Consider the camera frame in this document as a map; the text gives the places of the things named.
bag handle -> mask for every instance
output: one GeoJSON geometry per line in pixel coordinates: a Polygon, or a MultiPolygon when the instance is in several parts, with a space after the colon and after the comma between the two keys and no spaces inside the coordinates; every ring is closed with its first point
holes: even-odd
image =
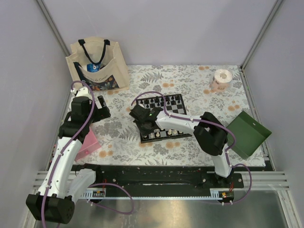
{"type": "Polygon", "coordinates": [[[90,56],[89,56],[89,54],[88,54],[88,52],[86,51],[86,48],[85,48],[85,40],[84,39],[79,39],[78,40],[78,43],[82,46],[82,48],[84,49],[84,51],[85,51],[85,56],[90,60],[90,62],[91,63],[93,63],[94,65],[99,65],[99,64],[101,64],[101,61],[104,59],[104,57],[105,57],[105,47],[106,47],[106,45],[110,45],[110,41],[108,40],[108,39],[105,39],[104,40],[104,49],[103,49],[103,53],[102,53],[102,55],[101,55],[101,58],[100,58],[100,60],[99,60],[99,62],[98,63],[95,63],[95,62],[93,62],[92,60],[91,60],[91,58],[90,58],[90,56]]]}

floral tablecloth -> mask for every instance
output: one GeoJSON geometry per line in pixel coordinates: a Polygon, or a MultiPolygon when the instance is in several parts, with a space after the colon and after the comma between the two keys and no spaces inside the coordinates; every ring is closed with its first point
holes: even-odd
{"type": "MultiPolygon", "coordinates": [[[[102,148],[75,164],[213,166],[211,157],[194,137],[140,143],[129,112],[131,101],[145,91],[182,94],[187,114],[208,111],[225,126],[242,110],[251,114],[237,66],[129,66],[129,74],[129,90],[94,92],[95,98],[104,96],[112,116],[91,125],[102,148]],[[221,68],[233,74],[233,81],[226,92],[214,93],[209,82],[214,71],[221,68]]],[[[231,150],[229,156],[232,164],[265,166],[260,148],[247,160],[231,150]]]]}

roll of paper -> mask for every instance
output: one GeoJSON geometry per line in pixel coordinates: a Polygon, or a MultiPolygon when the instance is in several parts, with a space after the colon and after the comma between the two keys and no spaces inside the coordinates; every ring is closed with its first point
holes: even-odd
{"type": "Polygon", "coordinates": [[[224,92],[232,81],[232,73],[228,70],[219,69],[214,72],[210,88],[216,92],[224,92]]]}

chessboard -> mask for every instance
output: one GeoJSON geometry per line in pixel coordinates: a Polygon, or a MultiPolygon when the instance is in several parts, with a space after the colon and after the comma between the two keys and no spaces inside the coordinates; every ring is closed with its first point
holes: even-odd
{"type": "MultiPolygon", "coordinates": [[[[167,111],[172,113],[187,114],[184,101],[181,94],[165,95],[165,101],[161,96],[139,98],[136,100],[137,104],[142,104],[145,108],[152,110],[154,107],[163,108],[166,102],[167,111]]],[[[176,139],[192,136],[185,134],[175,129],[155,129],[153,133],[143,137],[140,133],[141,143],[150,143],[161,141],[165,139],[176,139]]]]}

gray floor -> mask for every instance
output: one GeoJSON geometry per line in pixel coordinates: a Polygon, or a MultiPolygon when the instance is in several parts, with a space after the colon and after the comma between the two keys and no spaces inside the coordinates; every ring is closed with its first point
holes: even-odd
{"type": "MultiPolygon", "coordinates": [[[[102,204],[130,210],[128,200],[102,204]]],[[[253,191],[232,206],[210,205],[198,200],[137,200],[135,212],[120,215],[79,201],[69,224],[61,228],[287,228],[276,192],[253,191]]],[[[42,228],[37,222],[36,228],[42,228]]],[[[48,228],[56,224],[48,223],[48,228]]]]}

